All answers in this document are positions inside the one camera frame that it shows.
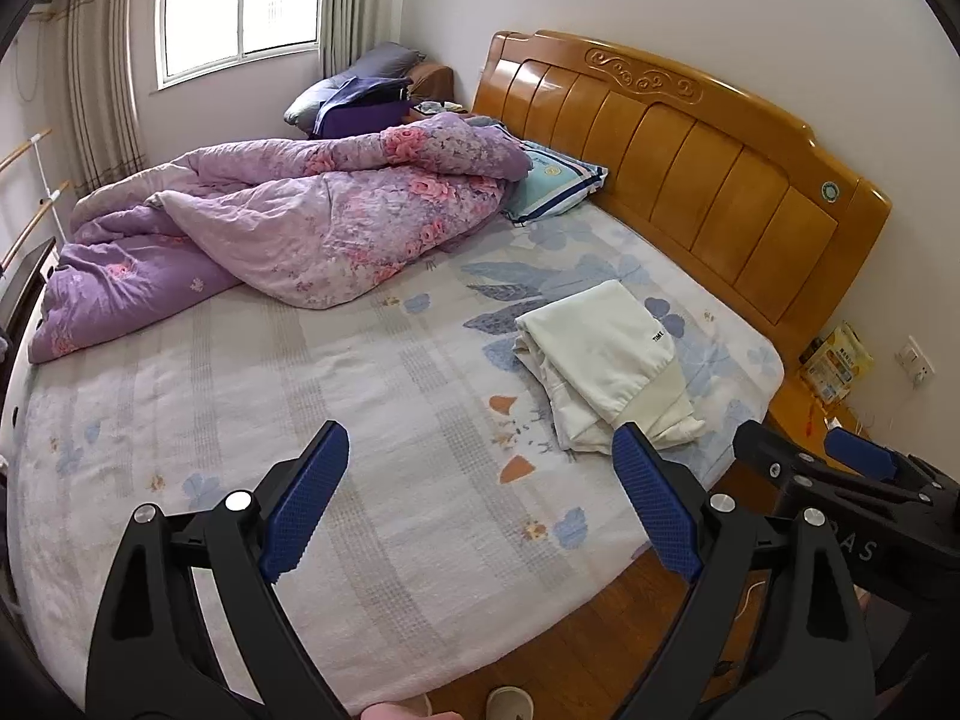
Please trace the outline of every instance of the window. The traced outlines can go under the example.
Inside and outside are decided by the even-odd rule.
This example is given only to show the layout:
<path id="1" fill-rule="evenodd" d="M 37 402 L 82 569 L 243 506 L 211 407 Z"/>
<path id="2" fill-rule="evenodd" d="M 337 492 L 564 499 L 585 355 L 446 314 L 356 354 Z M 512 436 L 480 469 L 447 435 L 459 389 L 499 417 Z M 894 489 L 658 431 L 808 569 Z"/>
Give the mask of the window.
<path id="1" fill-rule="evenodd" d="M 160 79 L 317 42 L 317 0 L 160 0 Z"/>

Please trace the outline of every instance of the blue textured finger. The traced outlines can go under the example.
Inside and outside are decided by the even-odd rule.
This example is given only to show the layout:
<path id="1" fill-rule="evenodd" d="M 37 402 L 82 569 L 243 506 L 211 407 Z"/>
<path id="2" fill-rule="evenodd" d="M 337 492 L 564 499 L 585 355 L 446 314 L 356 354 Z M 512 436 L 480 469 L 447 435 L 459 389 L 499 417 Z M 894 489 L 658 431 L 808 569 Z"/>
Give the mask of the blue textured finger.
<path id="1" fill-rule="evenodd" d="M 347 470 L 347 431 L 334 424 L 267 520 L 260 573 L 271 584 L 292 571 Z"/>
<path id="2" fill-rule="evenodd" d="M 613 470 L 667 570 L 694 581 L 703 564 L 697 527 L 629 425 L 613 434 Z"/>
<path id="3" fill-rule="evenodd" d="M 885 482 L 896 475 L 896 465 L 889 449 L 884 449 L 849 430 L 833 428 L 827 431 L 824 450 L 834 460 L 877 482 Z"/>

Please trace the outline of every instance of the brown cushion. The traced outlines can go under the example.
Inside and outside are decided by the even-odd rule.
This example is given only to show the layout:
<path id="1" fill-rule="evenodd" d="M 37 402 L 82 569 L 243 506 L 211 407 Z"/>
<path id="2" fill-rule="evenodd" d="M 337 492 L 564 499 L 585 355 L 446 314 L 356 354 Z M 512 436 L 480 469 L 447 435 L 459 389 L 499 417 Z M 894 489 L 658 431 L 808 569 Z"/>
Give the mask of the brown cushion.
<path id="1" fill-rule="evenodd" d="M 453 103 L 453 69 L 439 62 L 421 62 L 414 65 L 407 76 L 411 81 L 410 98 L 418 103 L 421 100 L 437 100 L 438 103 Z"/>

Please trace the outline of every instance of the bed sheet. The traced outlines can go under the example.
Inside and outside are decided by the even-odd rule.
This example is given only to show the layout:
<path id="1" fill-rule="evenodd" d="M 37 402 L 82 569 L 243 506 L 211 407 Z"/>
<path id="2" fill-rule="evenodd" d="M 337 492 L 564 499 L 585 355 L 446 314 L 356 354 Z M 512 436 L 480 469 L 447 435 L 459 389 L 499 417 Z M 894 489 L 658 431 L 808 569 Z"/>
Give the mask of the bed sheet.
<path id="1" fill-rule="evenodd" d="M 666 450 L 709 487 L 762 418 L 773 346 L 664 255 L 585 203 L 498 218 L 333 309 L 247 287 L 32 372 L 11 476 L 11 557 L 32 640 L 83 701 L 113 552 L 144 501 L 167 514 L 253 488 L 334 418 L 349 471 L 277 584 L 351 712 L 494 661 L 587 602 L 648 541 L 610 460 L 558 449 L 514 320 L 619 279 L 674 336 L 709 432 Z M 230 685 L 256 696 L 209 572 L 200 600 Z"/>

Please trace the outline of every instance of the wooden floor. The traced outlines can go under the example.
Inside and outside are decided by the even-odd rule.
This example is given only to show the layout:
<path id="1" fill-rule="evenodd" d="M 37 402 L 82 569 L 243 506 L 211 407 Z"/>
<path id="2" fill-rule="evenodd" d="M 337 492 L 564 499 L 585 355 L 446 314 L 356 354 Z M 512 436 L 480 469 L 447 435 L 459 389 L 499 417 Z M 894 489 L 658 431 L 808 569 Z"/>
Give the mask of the wooden floor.
<path id="1" fill-rule="evenodd" d="M 714 491 L 733 495 L 757 512 L 773 509 L 776 490 L 734 463 Z M 734 624 L 723 659 L 738 661 L 749 642 L 762 589 Z M 544 720 L 610 720 L 613 711 L 656 651 L 682 603 L 686 584 L 648 550 L 587 605 L 495 664 L 430 693 L 434 712 L 483 720 L 493 688 L 518 685 L 533 696 Z M 705 695 L 723 692 L 736 678 L 714 679 Z"/>

